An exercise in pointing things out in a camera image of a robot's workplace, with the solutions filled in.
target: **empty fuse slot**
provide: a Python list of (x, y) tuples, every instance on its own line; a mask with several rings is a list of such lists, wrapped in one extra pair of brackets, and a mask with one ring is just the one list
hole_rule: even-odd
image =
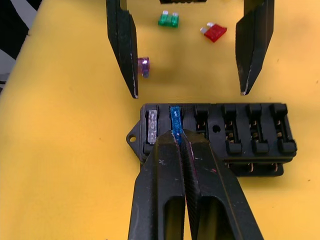
[(278, 140), (283, 140), (284, 142), (288, 141), (288, 135), (286, 131), (285, 121), (283, 117), (274, 119), (274, 126), (276, 131), (276, 137)]
[(275, 103), (270, 106), (271, 114), (273, 115), (274, 127), (276, 131), (278, 148), (282, 153), (292, 154), (297, 151), (296, 142), (291, 139), (287, 132), (288, 124), (286, 117), (288, 114), (285, 104)]
[(256, 143), (263, 143), (264, 137), (262, 134), (260, 119), (252, 118), (250, 120), (249, 126), (250, 126), (251, 139)]
[(195, 130), (196, 133), (202, 134), (206, 139), (208, 139), (208, 113), (198, 112), (195, 116)]
[(236, 118), (224, 119), (225, 139), (230, 143), (239, 143)]

